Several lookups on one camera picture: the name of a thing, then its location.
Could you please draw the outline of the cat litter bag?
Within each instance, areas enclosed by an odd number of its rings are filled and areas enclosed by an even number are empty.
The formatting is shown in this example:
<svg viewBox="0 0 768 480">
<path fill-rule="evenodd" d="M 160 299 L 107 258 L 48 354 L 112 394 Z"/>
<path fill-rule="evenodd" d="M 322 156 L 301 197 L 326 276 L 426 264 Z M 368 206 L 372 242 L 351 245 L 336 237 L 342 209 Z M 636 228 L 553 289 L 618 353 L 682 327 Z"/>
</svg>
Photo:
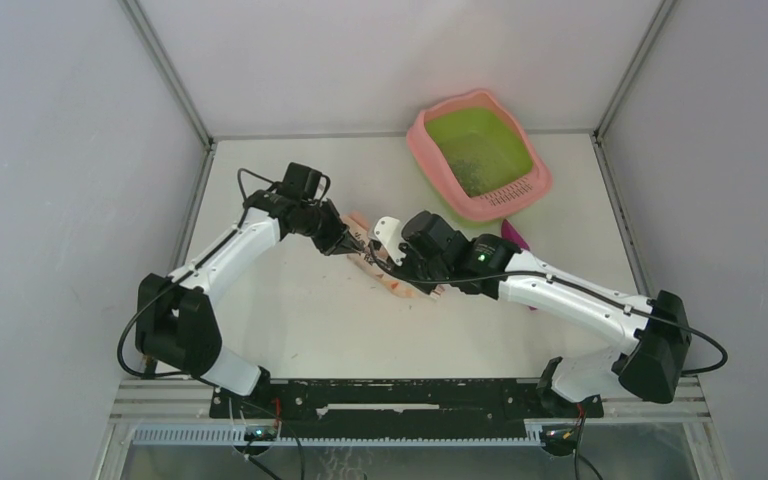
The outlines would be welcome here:
<svg viewBox="0 0 768 480">
<path fill-rule="evenodd" d="M 442 286 L 434 287 L 429 293 L 425 293 L 408 282 L 397 280 L 380 268 L 371 256 L 370 239 L 368 236 L 370 224 L 361 213 L 355 211 L 348 215 L 342 215 L 341 220 L 348 226 L 349 232 L 363 247 L 361 253 L 352 254 L 349 256 L 349 259 L 365 274 L 376 280 L 386 291 L 404 299 L 425 298 L 438 300 L 443 295 L 445 289 Z"/>
</svg>

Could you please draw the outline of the magenta plastic scoop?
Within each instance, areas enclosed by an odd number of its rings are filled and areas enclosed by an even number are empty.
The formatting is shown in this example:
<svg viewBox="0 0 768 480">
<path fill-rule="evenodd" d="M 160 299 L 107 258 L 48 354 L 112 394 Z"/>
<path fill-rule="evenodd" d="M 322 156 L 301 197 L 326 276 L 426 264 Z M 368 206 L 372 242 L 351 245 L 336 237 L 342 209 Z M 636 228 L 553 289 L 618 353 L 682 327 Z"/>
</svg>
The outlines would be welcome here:
<svg viewBox="0 0 768 480">
<path fill-rule="evenodd" d="M 513 265 L 514 270 L 536 270 L 539 260 L 532 254 L 529 244 L 525 241 L 525 239 L 521 236 L 521 234 L 516 230 L 516 228 L 509 220 L 504 219 L 502 221 L 500 232 L 501 237 L 504 240 L 516 244 L 523 253 L 527 253 L 527 258 L 525 260 L 520 259 L 515 261 Z M 525 305 L 531 312 L 537 311 L 537 308 L 532 303 L 527 303 L 521 297 L 518 289 L 512 290 L 509 288 L 508 301 L 512 303 L 518 303 L 520 305 Z"/>
</svg>

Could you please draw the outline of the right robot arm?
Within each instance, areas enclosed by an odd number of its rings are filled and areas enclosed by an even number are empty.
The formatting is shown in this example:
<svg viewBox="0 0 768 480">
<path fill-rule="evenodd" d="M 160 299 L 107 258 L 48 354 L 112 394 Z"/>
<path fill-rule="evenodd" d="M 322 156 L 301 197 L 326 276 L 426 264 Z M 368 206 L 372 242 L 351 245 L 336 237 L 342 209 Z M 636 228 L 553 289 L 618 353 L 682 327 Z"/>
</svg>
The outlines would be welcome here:
<svg viewBox="0 0 768 480">
<path fill-rule="evenodd" d="M 545 369 L 538 402 L 565 415 L 587 398 L 624 389 L 656 404 L 671 403 L 683 375 L 691 333 L 683 300 L 668 291 L 650 298 L 575 277 L 496 234 L 467 238 L 437 214 L 407 222 L 383 217 L 371 239 L 391 272 L 421 289 L 450 285 L 467 295 L 533 307 L 599 336 L 605 348 L 558 357 Z"/>
</svg>

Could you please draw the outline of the pink green litter box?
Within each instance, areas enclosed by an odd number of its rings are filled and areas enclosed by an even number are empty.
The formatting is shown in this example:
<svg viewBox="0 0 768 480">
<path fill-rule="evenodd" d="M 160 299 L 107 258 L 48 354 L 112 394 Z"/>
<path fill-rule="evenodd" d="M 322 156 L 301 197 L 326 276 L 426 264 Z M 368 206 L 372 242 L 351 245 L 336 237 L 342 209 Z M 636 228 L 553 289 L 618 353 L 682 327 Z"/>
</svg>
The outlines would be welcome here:
<svg viewBox="0 0 768 480">
<path fill-rule="evenodd" d="M 487 89 L 450 97 L 419 112 L 406 134 L 419 169 L 454 215 L 484 224 L 545 197 L 553 175 L 518 120 Z M 478 158 L 503 178 L 496 190 L 468 197 L 448 160 Z"/>
</svg>

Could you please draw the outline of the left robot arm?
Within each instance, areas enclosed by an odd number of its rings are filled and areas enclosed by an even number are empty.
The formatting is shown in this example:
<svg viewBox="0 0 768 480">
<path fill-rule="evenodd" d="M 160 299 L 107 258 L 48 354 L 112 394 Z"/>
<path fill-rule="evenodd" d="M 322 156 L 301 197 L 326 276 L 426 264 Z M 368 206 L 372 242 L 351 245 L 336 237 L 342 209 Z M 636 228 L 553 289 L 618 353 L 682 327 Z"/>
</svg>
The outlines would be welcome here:
<svg viewBox="0 0 768 480">
<path fill-rule="evenodd" d="M 242 192 L 239 219 L 204 251 L 166 275 L 149 274 L 138 289 L 137 310 L 124 335 L 136 349 L 187 375 L 234 393 L 250 417 L 265 414 L 273 394 L 268 371 L 225 346 L 214 305 L 253 262 L 287 235 L 310 239 L 323 255 L 360 251 L 360 242 L 326 195 L 330 178 L 291 163 L 279 181 Z"/>
</svg>

